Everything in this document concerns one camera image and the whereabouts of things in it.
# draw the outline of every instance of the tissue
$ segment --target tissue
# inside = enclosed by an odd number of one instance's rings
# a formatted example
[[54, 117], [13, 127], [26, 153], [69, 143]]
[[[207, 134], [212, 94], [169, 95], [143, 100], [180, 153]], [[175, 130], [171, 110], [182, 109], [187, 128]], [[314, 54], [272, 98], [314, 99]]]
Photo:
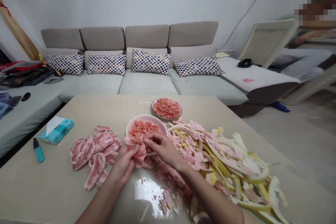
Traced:
[[47, 129], [38, 138], [43, 142], [57, 145], [73, 125], [72, 120], [55, 116], [47, 123]]

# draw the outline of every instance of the blue tissue box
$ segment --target blue tissue box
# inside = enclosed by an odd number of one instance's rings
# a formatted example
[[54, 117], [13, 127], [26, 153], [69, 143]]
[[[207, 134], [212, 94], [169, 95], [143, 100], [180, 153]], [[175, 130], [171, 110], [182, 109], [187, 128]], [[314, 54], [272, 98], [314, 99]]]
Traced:
[[57, 145], [61, 139], [68, 133], [68, 131], [72, 128], [74, 122], [70, 119], [64, 119], [55, 129], [53, 129], [48, 136], [46, 136], [46, 131], [43, 131], [38, 138], [43, 142], [47, 142], [49, 144]]

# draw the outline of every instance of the sofa armrest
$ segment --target sofa armrest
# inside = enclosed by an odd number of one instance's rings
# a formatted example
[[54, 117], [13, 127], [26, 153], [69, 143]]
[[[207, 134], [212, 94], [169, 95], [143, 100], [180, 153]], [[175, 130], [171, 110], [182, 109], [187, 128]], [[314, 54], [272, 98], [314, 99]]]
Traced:
[[39, 52], [42, 54], [45, 62], [48, 62], [48, 54], [84, 54], [80, 50], [67, 48], [41, 48]]
[[245, 94], [255, 89], [281, 83], [297, 83], [297, 85], [301, 83], [296, 78], [254, 65], [249, 68], [239, 68], [237, 67], [239, 62], [239, 60], [230, 57], [217, 59], [217, 63], [224, 71], [224, 74], [220, 77], [242, 90]]

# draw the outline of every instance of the throw pillow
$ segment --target throw pillow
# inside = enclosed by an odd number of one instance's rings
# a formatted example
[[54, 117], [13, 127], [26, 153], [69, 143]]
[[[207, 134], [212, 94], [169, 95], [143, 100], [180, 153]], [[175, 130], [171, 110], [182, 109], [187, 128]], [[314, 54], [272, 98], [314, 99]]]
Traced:
[[180, 77], [190, 75], [221, 75], [224, 71], [218, 65], [216, 57], [185, 59], [174, 62], [175, 69]]
[[87, 74], [125, 75], [126, 55], [89, 55]]
[[133, 49], [132, 72], [151, 72], [169, 75], [171, 54], [155, 54]]
[[79, 54], [49, 54], [48, 64], [51, 68], [64, 74], [82, 75], [84, 55]]

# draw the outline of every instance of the red strap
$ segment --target red strap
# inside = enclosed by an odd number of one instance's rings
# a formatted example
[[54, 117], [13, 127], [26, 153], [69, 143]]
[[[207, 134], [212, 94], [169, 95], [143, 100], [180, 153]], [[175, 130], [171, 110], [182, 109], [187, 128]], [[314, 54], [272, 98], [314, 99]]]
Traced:
[[8, 11], [8, 14], [9, 14], [10, 16], [12, 16], [11, 13], [9, 12], [9, 9], [8, 9], [3, 3], [0, 3], [0, 7], [6, 8], [7, 11]]

